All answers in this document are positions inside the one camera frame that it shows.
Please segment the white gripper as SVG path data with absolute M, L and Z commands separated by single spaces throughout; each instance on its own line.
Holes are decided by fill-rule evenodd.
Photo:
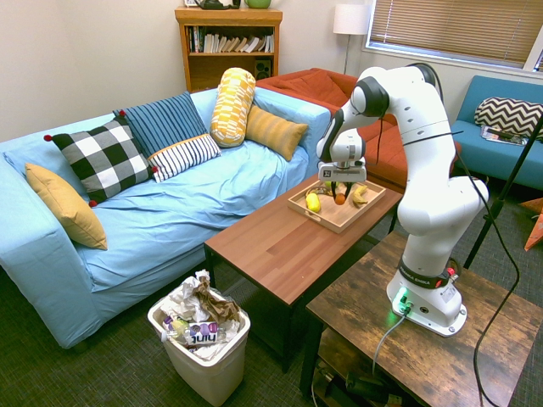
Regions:
M 364 182 L 367 179 L 365 161 L 319 162 L 318 179 L 320 181 L 331 182 L 331 190 L 334 198 L 339 196 L 338 184 L 343 182 L 345 185 L 344 195 L 347 198 L 355 183 Z

